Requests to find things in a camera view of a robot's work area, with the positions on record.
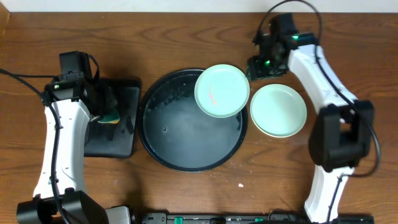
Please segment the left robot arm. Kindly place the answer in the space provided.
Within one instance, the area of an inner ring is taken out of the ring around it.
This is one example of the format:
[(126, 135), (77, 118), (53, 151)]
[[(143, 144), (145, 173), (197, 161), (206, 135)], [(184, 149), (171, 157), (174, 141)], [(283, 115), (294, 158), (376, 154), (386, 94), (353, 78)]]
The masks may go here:
[(86, 192), (86, 132), (93, 118), (114, 107), (111, 89), (97, 75), (63, 74), (45, 86), (47, 135), (33, 198), (17, 206), (19, 223), (131, 223), (128, 206), (103, 208)]

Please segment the green yellow sponge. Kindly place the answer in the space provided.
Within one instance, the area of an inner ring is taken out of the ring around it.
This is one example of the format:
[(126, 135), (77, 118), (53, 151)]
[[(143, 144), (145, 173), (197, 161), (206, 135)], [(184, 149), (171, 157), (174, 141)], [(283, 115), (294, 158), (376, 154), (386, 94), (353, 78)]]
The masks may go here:
[(120, 115), (117, 109), (112, 109), (108, 114), (98, 120), (101, 124), (117, 124), (120, 121)]

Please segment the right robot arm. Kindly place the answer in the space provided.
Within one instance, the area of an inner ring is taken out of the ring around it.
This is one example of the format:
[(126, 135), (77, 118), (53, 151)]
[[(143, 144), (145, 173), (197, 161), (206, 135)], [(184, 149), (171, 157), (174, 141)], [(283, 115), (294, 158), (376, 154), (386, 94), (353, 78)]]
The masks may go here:
[(301, 82), (317, 112), (308, 140), (315, 164), (312, 187), (304, 203), (310, 223), (331, 223), (354, 170), (378, 142), (372, 127), (373, 104), (359, 100), (338, 79), (312, 33), (257, 32), (253, 44), (259, 55), (248, 60), (250, 80), (279, 77), (292, 72)]

